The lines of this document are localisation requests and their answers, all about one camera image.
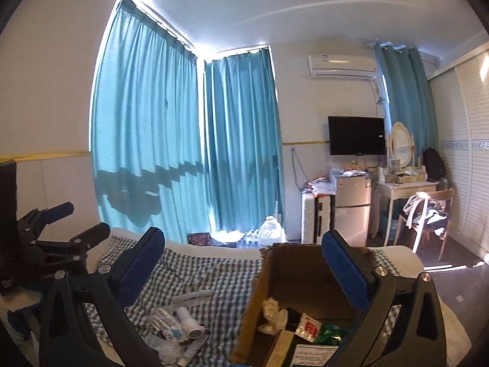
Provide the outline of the white suitcase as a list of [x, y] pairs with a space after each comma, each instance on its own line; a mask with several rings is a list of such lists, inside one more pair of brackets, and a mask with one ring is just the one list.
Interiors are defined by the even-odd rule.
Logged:
[[301, 202], [301, 243], [320, 244], [322, 236], [334, 229], [335, 195], [303, 193]]

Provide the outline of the clear floss pick jar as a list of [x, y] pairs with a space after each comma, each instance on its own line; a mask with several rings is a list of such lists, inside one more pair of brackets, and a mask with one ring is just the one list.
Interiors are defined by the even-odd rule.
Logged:
[[182, 347], [156, 335], [146, 335], [143, 338], [147, 346], [157, 353], [158, 359], [165, 366], [176, 365], [182, 356]]

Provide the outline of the green white product box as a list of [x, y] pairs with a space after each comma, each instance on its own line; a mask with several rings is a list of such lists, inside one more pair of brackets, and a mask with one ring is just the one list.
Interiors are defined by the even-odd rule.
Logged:
[[292, 332], [281, 331], [267, 355], [263, 366], [324, 366], [337, 351], [337, 346], [308, 345], [298, 342]]

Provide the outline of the white wall air conditioner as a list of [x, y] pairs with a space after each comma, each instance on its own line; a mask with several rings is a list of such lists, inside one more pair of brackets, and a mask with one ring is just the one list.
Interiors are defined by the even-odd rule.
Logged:
[[375, 61], [365, 56], [310, 54], [307, 60], [313, 78], [340, 77], [372, 80], [377, 75]]

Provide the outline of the oval vanity mirror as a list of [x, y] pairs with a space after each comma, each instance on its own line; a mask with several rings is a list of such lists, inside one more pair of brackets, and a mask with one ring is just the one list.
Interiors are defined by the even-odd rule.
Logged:
[[414, 156], [414, 139], [402, 122], [393, 124], [387, 140], [388, 158], [398, 162], [399, 168], [407, 167]]

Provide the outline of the large left teal curtain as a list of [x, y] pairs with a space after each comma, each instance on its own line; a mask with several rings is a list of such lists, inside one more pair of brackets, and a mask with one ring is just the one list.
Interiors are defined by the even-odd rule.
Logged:
[[91, 102], [94, 191], [102, 221], [185, 243], [209, 227], [197, 57], [132, 0], [119, 0]]

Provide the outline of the white sliding wardrobe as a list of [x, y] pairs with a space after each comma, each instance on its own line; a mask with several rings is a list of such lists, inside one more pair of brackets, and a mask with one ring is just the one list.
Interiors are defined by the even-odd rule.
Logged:
[[436, 109], [439, 152], [453, 201], [453, 234], [476, 254], [488, 253], [488, 52], [428, 81]]

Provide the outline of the black wall television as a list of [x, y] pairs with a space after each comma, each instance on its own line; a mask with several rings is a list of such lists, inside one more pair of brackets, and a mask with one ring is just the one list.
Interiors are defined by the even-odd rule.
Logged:
[[330, 154], [339, 156], [384, 156], [384, 119], [329, 116]]

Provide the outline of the wooden chair with clothes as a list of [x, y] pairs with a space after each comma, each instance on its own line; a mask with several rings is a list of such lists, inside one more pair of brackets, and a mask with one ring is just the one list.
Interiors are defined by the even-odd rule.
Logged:
[[414, 254], [417, 253], [422, 239], [429, 239], [430, 235], [435, 235], [442, 242], [438, 257], [440, 262], [451, 229], [451, 208], [454, 196], [453, 188], [433, 192], [418, 191], [415, 195], [411, 195], [398, 217], [394, 245], [398, 243], [404, 228], [415, 232], [412, 248]]

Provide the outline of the green wrapper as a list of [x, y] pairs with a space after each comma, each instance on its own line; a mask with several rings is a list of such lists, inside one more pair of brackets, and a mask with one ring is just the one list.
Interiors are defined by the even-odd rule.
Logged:
[[315, 345], [320, 346], [340, 346], [350, 331], [334, 324], [325, 324], [321, 326], [317, 338], [313, 341]]

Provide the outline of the white dressing table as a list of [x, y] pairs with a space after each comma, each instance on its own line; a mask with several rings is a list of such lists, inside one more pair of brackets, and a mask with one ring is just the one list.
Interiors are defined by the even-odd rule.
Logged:
[[437, 189], [437, 181], [417, 181], [404, 184], [378, 183], [377, 187], [381, 196], [389, 200], [387, 225], [383, 246], [387, 247], [390, 241], [390, 229], [393, 217], [393, 206], [396, 200], [408, 199], [419, 191], [433, 192]]

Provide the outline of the right teal curtain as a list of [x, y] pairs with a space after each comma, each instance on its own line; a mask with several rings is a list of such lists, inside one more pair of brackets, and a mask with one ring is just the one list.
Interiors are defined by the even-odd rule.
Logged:
[[384, 76], [393, 124], [401, 122], [414, 136], [414, 157], [439, 146], [438, 121], [423, 62], [415, 48], [374, 47]]

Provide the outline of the middle teal curtain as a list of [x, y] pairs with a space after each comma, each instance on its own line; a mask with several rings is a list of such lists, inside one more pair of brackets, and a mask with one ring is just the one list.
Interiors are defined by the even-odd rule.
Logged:
[[283, 213], [282, 138], [269, 48], [205, 65], [206, 174], [215, 229], [258, 229]]

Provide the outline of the brown cardboard box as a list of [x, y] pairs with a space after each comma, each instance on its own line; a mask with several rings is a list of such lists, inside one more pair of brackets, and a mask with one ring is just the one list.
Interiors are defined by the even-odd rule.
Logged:
[[259, 331], [267, 322], [262, 304], [269, 298], [290, 317], [302, 314], [349, 330], [361, 311], [350, 305], [318, 245], [275, 245], [264, 253], [263, 267], [244, 313], [239, 337], [230, 357], [233, 365], [264, 366], [276, 337]]

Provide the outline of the white crumpled cloth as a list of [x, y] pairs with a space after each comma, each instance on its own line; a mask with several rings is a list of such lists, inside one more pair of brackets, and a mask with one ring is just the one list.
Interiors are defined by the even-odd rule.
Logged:
[[272, 297], [262, 302], [262, 312], [266, 323], [258, 327], [259, 332], [277, 335], [286, 328], [289, 312], [286, 309], [281, 309], [278, 302]]

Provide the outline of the red snack packet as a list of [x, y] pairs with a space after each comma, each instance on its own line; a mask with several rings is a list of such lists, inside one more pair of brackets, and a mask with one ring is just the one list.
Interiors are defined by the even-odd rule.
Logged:
[[320, 321], [303, 313], [300, 317], [297, 329], [295, 330], [295, 335], [313, 343], [318, 338], [321, 328], [322, 323]]

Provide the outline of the silver mini fridge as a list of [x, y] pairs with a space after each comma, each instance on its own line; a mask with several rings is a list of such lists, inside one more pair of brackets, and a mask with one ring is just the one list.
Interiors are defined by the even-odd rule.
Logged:
[[332, 175], [334, 229], [351, 247], [365, 247], [369, 229], [371, 179], [367, 175]]

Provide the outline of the black backpack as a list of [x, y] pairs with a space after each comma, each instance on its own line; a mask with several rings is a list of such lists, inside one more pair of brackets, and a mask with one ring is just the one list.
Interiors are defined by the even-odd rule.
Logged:
[[423, 164], [429, 181], [437, 181], [446, 177], [445, 163], [435, 148], [429, 147], [423, 151]]

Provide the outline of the white flat comb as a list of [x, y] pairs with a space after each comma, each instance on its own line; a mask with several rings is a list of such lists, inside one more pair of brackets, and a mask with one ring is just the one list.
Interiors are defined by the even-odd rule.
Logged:
[[214, 291], [212, 289], [201, 289], [195, 292], [188, 292], [182, 295], [171, 298], [171, 307], [178, 309], [179, 307], [190, 308], [209, 303], [212, 300]]

